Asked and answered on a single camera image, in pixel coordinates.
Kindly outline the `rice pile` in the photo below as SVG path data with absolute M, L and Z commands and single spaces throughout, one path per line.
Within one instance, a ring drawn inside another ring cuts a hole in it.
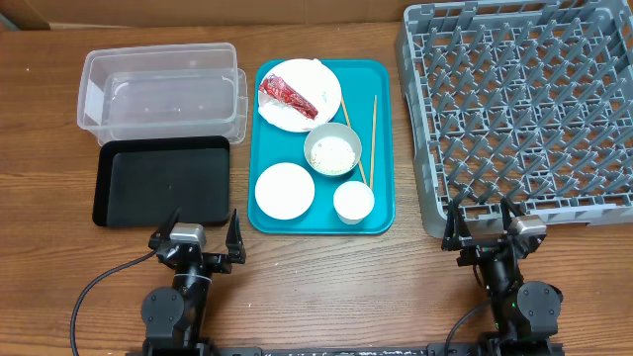
M 338 136 L 318 140 L 310 151 L 310 164 L 319 173 L 341 175 L 353 168 L 356 155 L 348 141 Z

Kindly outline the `large white plate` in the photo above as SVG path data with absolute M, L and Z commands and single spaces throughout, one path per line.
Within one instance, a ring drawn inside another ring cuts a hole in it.
M 279 101 L 263 90 L 266 80 L 282 79 L 300 94 L 304 102 L 316 109 L 313 119 L 296 109 L 287 100 Z M 342 99 L 341 86 L 333 71 L 318 59 L 284 60 L 269 69 L 258 84 L 258 114 L 269 124 L 291 133 L 305 133 L 326 124 L 338 112 Z

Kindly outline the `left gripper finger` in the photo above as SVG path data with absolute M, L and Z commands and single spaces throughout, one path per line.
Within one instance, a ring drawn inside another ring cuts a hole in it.
M 244 264 L 246 252 L 241 237 L 238 211 L 234 210 L 226 234 L 227 257 L 230 263 Z
M 157 249 L 163 240 L 169 238 L 170 232 L 179 221 L 180 211 L 181 209 L 177 207 L 167 220 L 150 236 L 148 241 L 148 247 L 150 249 Z

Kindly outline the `white napkin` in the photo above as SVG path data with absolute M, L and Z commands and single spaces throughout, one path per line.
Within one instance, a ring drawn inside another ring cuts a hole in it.
M 287 129 L 301 128 L 312 129 L 317 121 L 323 118 L 324 103 L 321 95 L 324 93 L 319 75 L 322 70 L 321 63 L 316 59 L 290 59 L 274 66 L 265 77 L 275 74 L 282 77 L 291 87 L 303 95 L 318 110 L 314 120 L 303 116 L 295 109 L 281 104 L 272 97 L 259 91 L 259 114 L 276 126 L 285 126 Z

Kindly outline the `small white plate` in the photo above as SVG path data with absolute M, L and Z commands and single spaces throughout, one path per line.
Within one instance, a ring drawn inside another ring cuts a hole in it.
M 259 175 L 254 194 L 257 206 L 266 216 L 289 221 L 309 209 L 315 198 L 316 186 L 304 167 L 281 162 L 266 168 Z

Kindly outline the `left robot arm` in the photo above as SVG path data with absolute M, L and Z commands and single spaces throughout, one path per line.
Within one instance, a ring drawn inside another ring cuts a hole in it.
M 160 263 L 174 271 L 172 285 L 152 290 L 143 300 L 144 355 L 218 355 L 219 349 L 201 335 L 207 300 L 215 274 L 229 274 L 243 264 L 246 252 L 234 212 L 226 233 L 226 253 L 206 252 L 204 227 L 179 221 L 179 210 L 159 226 L 148 246 Z

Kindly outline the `grey metal bowl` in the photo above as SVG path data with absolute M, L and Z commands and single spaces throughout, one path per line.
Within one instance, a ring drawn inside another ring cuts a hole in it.
M 304 143 L 304 156 L 309 166 L 328 177 L 351 172 L 359 164 L 361 153 L 358 134 L 339 123 L 327 123 L 313 129 Z

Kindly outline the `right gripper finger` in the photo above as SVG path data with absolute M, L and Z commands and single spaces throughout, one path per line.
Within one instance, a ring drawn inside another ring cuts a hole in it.
M 509 232 L 509 227 L 513 218 L 521 217 L 522 211 L 518 204 L 515 204 L 509 196 L 503 196 L 500 200 L 500 211 L 502 215 L 503 229 Z
M 459 209 L 459 204 L 455 200 L 449 202 L 446 216 L 441 249 L 461 250 L 470 240 L 470 231 Z

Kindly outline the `red snack wrapper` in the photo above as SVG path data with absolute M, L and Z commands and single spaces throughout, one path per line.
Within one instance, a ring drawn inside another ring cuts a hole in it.
M 297 90 L 291 87 L 282 77 L 271 74 L 265 77 L 259 85 L 259 91 L 274 100 L 289 106 L 310 120 L 318 114 L 317 108 Z

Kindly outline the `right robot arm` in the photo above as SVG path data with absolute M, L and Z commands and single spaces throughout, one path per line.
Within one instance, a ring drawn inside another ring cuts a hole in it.
M 472 236 L 459 202 L 448 204 L 441 248 L 458 251 L 460 267 L 471 266 L 487 299 L 462 316 L 443 344 L 444 355 L 562 355 L 563 346 L 550 337 L 558 333 L 563 293 L 540 281 L 526 282 L 518 261 L 544 242 L 547 226 L 537 216 L 525 214 L 507 197 L 501 199 L 502 234 L 494 238 Z M 480 334 L 475 343 L 454 346 L 459 327 L 485 309 L 492 311 L 496 329 Z

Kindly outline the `white paper cup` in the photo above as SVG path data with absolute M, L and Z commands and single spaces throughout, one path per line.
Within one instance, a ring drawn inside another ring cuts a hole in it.
M 358 224 L 373 211 L 375 196 L 365 183 L 348 181 L 335 190 L 333 206 L 343 223 Z

